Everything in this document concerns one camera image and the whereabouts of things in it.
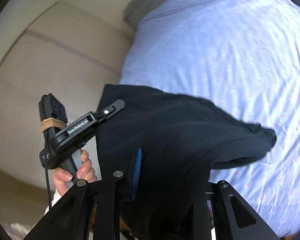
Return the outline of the left hand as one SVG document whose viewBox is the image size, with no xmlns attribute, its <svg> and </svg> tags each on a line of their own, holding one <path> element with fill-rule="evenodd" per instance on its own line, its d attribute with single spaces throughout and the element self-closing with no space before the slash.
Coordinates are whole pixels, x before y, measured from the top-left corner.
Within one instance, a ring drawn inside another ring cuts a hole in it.
<svg viewBox="0 0 300 240">
<path fill-rule="evenodd" d="M 95 170 L 92 167 L 92 161 L 89 158 L 89 153 L 85 150 L 82 151 L 81 154 L 81 162 L 82 165 L 77 170 L 77 178 L 78 179 L 84 179 L 87 182 L 95 182 L 97 181 L 97 177 L 95 174 Z M 68 191 L 69 187 L 66 185 L 66 182 L 69 182 L 72 180 L 73 175 L 70 174 L 68 171 L 57 168 L 53 172 L 53 181 L 56 187 L 56 191 L 62 196 Z"/>
</svg>

